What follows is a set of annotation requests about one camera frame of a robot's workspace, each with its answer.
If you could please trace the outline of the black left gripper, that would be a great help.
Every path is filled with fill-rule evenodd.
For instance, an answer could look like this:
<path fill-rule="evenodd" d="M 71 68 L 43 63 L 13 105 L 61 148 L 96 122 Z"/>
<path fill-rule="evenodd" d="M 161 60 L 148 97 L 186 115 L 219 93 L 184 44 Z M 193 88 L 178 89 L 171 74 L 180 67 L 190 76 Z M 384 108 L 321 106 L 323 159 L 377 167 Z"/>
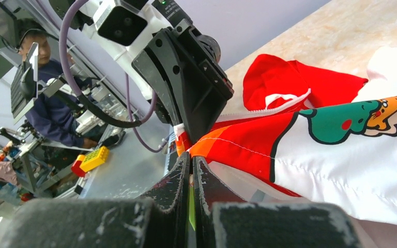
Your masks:
<path fill-rule="evenodd" d="M 220 54 L 213 37 L 183 20 L 155 33 L 132 62 L 156 93 L 156 116 L 162 123 L 183 123 L 192 144 L 210 131 L 234 93 Z"/>

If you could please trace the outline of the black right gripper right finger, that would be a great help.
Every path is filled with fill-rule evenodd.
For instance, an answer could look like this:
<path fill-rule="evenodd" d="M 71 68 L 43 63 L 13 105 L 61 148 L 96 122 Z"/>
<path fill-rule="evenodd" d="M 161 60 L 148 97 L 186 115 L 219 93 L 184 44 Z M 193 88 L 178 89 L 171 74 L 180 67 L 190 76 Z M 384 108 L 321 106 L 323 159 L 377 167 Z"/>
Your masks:
<path fill-rule="evenodd" d="M 193 158 L 198 247 L 361 247 L 344 211 L 329 204 L 250 203 Z"/>

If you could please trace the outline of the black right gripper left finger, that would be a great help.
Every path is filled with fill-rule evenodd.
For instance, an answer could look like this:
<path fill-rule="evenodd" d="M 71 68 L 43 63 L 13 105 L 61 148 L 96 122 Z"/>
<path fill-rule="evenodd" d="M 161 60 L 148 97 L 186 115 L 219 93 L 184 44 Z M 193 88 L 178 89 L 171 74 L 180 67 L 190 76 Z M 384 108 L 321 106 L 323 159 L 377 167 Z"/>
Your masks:
<path fill-rule="evenodd" d="M 35 199 L 0 247 L 186 247 L 190 155 L 134 199 Z"/>

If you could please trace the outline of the white colourful cartoon jacket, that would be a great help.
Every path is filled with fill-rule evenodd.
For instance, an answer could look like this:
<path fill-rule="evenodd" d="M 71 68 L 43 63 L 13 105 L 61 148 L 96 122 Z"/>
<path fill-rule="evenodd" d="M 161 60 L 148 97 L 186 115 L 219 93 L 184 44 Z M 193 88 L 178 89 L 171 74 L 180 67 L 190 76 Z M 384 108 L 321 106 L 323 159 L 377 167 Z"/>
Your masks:
<path fill-rule="evenodd" d="M 261 54 L 243 79 L 244 114 L 221 115 L 178 152 L 235 168 L 284 195 L 397 225 L 397 48 L 375 51 L 367 78 Z"/>

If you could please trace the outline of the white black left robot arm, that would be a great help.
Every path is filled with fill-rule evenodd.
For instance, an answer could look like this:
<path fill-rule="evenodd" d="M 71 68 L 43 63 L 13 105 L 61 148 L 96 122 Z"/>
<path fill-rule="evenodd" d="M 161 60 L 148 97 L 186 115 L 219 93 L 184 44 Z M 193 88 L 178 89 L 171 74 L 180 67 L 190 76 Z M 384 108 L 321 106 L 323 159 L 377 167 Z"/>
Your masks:
<path fill-rule="evenodd" d="M 97 42 L 137 84 L 157 95 L 163 123 L 183 125 L 196 143 L 214 126 L 233 87 L 219 66 L 221 50 L 175 1 L 50 1 L 55 13 Z"/>

